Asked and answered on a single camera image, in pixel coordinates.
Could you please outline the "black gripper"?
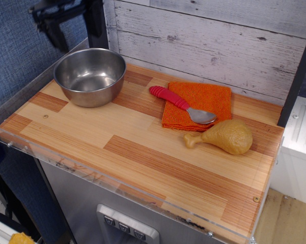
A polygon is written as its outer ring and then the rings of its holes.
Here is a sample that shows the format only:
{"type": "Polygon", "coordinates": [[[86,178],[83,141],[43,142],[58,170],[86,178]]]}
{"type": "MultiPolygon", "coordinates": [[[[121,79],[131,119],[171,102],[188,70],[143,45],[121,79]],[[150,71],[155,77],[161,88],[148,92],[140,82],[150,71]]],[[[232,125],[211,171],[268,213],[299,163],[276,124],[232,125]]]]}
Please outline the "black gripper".
{"type": "Polygon", "coordinates": [[[100,10],[87,10],[80,1],[39,1],[29,8],[36,27],[46,32],[52,45],[61,52],[68,52],[68,44],[60,24],[85,13],[85,23],[88,35],[100,37],[102,35],[100,10]]]}

